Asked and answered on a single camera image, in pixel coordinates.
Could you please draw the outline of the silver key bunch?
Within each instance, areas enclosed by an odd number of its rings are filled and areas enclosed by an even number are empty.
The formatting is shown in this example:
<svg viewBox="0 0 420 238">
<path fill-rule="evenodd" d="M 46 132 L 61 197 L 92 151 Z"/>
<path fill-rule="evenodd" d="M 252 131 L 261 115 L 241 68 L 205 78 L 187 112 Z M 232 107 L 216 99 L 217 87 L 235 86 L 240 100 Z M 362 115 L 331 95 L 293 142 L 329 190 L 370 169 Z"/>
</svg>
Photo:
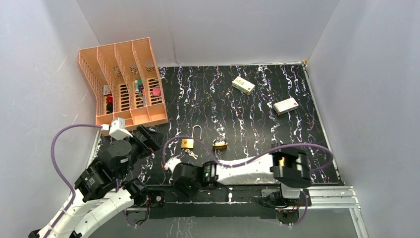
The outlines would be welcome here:
<svg viewBox="0 0 420 238">
<path fill-rule="evenodd" d="M 189 156 L 193 157 L 195 160 L 197 160 L 197 158 L 198 158 L 198 156 L 191 149 L 185 149 L 185 153 L 187 153 Z"/>
</svg>

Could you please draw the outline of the brass padlock long shackle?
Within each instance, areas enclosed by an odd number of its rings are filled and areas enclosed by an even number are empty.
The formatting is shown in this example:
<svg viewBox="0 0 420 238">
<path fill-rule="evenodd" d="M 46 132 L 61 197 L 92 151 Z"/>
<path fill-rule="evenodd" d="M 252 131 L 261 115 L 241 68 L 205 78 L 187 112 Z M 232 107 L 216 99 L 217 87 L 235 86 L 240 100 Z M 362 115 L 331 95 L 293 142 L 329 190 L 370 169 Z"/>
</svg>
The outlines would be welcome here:
<svg viewBox="0 0 420 238">
<path fill-rule="evenodd" d="M 202 127 L 200 125 L 195 125 L 192 127 L 192 134 L 190 138 L 184 138 L 181 140 L 181 148 L 182 149 L 194 149 L 194 139 L 202 140 Z"/>
</svg>

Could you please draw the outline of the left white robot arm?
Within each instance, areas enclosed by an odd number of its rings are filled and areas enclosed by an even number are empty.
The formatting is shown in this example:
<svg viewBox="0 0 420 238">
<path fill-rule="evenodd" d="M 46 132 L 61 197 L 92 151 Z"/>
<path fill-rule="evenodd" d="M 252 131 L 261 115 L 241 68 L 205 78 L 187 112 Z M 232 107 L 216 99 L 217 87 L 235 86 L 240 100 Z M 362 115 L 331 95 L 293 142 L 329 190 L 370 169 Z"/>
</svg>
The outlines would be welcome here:
<svg viewBox="0 0 420 238">
<path fill-rule="evenodd" d="M 56 162 L 55 144 L 62 133 L 75 127 L 70 125 L 59 131 L 51 144 L 53 166 L 70 188 L 70 196 L 47 225 L 29 233 L 30 238 L 88 238 L 118 213 L 149 201 L 148 189 L 138 178 L 122 179 L 138 160 L 161 148 L 164 135 L 140 125 L 138 137 L 116 121 L 97 125 L 96 129 L 109 132 L 114 140 L 71 185 Z"/>
</svg>

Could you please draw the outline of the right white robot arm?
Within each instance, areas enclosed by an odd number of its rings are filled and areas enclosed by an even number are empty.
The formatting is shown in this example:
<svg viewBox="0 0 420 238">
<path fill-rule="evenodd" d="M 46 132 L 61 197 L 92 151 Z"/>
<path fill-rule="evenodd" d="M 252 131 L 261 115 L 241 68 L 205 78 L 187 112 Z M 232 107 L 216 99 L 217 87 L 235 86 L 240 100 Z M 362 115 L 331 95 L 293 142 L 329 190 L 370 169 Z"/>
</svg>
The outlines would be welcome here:
<svg viewBox="0 0 420 238">
<path fill-rule="evenodd" d="M 257 159 L 233 161 L 208 161 L 201 166 L 171 158 L 164 170 L 172 173 L 174 186 L 187 197 L 195 196 L 199 190 L 215 189 L 233 185 L 279 185 L 272 195 L 274 206 L 292 205 L 298 200 L 300 191 L 312 185 L 306 153 L 290 145 L 274 146 Z"/>
</svg>

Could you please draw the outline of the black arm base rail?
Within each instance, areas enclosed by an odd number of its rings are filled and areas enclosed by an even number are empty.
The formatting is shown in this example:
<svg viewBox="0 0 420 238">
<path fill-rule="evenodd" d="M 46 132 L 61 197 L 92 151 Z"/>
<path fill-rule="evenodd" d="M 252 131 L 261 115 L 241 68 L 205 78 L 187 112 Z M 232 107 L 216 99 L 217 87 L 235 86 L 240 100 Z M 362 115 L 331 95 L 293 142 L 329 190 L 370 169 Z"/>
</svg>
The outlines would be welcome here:
<svg viewBox="0 0 420 238">
<path fill-rule="evenodd" d="M 187 197 L 176 188 L 152 185 L 147 188 L 110 191 L 103 197 L 84 201 L 81 192 L 67 204 L 70 228 L 79 233 L 93 231 L 116 215 L 139 227 L 150 220 L 181 217 L 258 217 L 285 225 L 301 222 L 310 209 L 360 207 L 350 186 L 315 186 L 286 198 L 278 185 L 231 185 L 201 189 Z"/>
</svg>

